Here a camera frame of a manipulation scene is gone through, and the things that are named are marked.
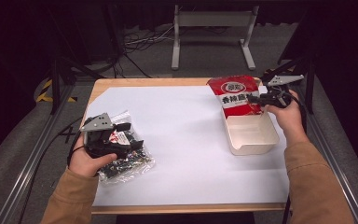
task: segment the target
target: cardboard box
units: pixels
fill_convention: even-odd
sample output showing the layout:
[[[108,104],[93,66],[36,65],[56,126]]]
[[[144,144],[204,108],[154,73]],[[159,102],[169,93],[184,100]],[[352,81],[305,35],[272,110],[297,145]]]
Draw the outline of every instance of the cardboard box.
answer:
[[[262,115],[229,116],[225,119],[228,143],[237,156],[263,154],[279,143],[268,112]]]

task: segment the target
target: hand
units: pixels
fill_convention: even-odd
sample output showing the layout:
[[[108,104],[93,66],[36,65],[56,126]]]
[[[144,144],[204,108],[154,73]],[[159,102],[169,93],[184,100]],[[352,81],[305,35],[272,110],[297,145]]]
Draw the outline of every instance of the hand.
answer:
[[[290,91],[290,93],[298,99],[298,95],[295,91]],[[266,105],[266,110],[276,116],[278,124],[286,136],[288,147],[297,142],[309,142],[309,138],[305,134],[302,126],[301,113],[296,101],[292,100],[290,105],[286,108]]]
[[[69,164],[69,170],[78,175],[93,177],[95,174],[97,174],[97,171],[101,167],[104,167],[106,164],[117,159],[117,155],[114,153],[102,156],[97,159],[90,157],[84,148],[83,133],[77,139],[73,149],[76,149],[76,151],[72,155],[72,159]]]

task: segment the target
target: aluminum rail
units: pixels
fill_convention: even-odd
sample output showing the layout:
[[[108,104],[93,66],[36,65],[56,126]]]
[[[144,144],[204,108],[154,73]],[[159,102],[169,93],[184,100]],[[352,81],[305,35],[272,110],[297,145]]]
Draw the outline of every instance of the aluminum rail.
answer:
[[[38,138],[33,151],[31,152],[30,157],[28,158],[28,161],[25,163],[24,168],[20,172],[20,175],[14,184],[14,187],[12,188],[9,196],[7,197],[7,200],[2,207],[0,211],[0,224],[1,223],[8,223],[13,216],[13,213],[16,211],[16,208],[20,202],[21,196],[26,190],[28,183],[30,182],[38,161],[42,158],[43,151],[48,143],[48,138],[51,133],[51,129],[56,123],[58,117],[60,116],[64,102],[68,97],[70,97],[70,94],[73,90],[74,86],[65,86],[62,90],[62,98],[60,101],[62,102],[60,106],[57,108],[54,115],[50,115],[48,118],[48,121],[40,134],[40,137]]]
[[[305,95],[301,91],[299,87],[294,86],[294,91],[296,91],[299,95],[300,101],[304,102]],[[330,165],[331,169],[333,170],[334,174],[336,175],[339,184],[342,187],[342,190],[347,198],[348,205],[352,211],[353,218],[358,223],[358,202],[356,201],[353,192],[351,190],[349,181],[342,170],[339,168],[336,159],[332,153],[331,147],[328,145],[327,140],[324,138],[322,133],[322,129],[319,126],[318,121],[316,120],[314,115],[310,115],[307,113],[307,121],[309,122],[309,127],[311,131],[315,134],[316,140],[318,141],[320,147],[319,150]]]

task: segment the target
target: brown sleeve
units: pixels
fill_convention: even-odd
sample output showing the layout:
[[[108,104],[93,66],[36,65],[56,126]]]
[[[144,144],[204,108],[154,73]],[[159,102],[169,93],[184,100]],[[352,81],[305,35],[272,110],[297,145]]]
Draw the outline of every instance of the brown sleeve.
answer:
[[[85,177],[66,169],[54,190],[41,223],[90,223],[98,176]]]
[[[290,180],[291,223],[353,223],[336,176],[312,143],[297,143],[284,152]]]

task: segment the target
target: clear plastic bag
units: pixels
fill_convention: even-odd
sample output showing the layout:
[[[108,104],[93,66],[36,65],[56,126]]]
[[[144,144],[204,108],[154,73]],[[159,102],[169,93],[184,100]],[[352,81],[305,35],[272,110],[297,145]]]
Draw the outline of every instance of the clear plastic bag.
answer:
[[[117,116],[110,118],[113,123],[131,123],[131,115],[129,111],[125,111]],[[133,125],[128,131],[113,133],[112,136],[117,139],[120,144],[129,144],[131,141],[142,140],[135,132]],[[147,151],[145,143],[142,148],[133,150],[129,153],[127,159],[116,160],[100,169],[100,181],[108,184],[127,182],[137,175],[144,174],[150,170],[155,164],[155,160]]]

